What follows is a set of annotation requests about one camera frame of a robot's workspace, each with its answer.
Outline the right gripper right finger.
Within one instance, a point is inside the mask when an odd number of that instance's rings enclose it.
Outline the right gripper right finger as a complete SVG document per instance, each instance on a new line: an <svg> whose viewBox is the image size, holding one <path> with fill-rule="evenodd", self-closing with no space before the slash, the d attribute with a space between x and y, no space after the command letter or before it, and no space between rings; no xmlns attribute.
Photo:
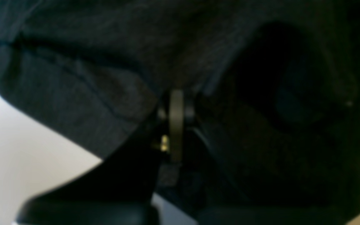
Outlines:
<svg viewBox="0 0 360 225"><path fill-rule="evenodd" d="M197 124L195 98L193 94L185 94L185 126L193 127Z"/></svg>

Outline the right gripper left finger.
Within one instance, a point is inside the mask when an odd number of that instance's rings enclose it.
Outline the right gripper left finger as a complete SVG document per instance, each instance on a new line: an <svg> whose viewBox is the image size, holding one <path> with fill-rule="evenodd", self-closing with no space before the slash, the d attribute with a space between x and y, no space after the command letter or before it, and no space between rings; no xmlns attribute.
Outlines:
<svg viewBox="0 0 360 225"><path fill-rule="evenodd" d="M183 159L184 108L184 91L180 89L167 92L157 105L161 126L158 149L169 156L171 163L181 163Z"/></svg>

